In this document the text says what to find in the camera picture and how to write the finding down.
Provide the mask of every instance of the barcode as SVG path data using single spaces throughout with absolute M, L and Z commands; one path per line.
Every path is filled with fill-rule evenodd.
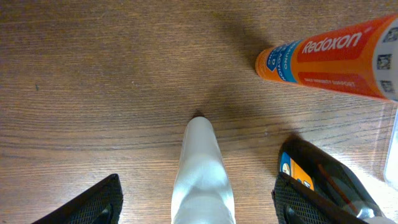
M 395 93 L 394 86 L 391 81 L 381 80 L 380 85 L 386 93 Z

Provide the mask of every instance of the redoxon tube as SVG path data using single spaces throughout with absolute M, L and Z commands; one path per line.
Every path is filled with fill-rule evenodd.
M 273 49 L 256 60 L 266 80 L 398 101 L 398 15 Z

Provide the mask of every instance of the bottle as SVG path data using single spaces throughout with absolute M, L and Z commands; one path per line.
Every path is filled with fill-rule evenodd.
M 234 197 L 211 123 L 187 125 L 172 195 L 172 223 L 235 224 Z
M 283 143 L 278 170 L 361 220 L 368 223 L 394 223 L 384 216 L 348 167 L 297 136 Z
M 277 82 L 398 100 L 398 15 L 265 49 L 257 74 Z

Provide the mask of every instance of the orange tube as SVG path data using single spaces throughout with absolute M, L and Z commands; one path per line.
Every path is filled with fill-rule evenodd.
M 398 101 L 398 14 L 265 49 L 256 72 L 266 80 Z

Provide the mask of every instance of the wood grain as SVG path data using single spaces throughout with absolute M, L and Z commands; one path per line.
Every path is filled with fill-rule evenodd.
M 2 1 L 0 220 L 29 223 L 111 173 L 121 223 L 168 223 L 185 125 L 213 123 L 238 223 L 276 223 L 280 145 L 350 167 L 387 217 L 396 105 L 261 80 L 266 47 L 398 10 L 396 1 Z

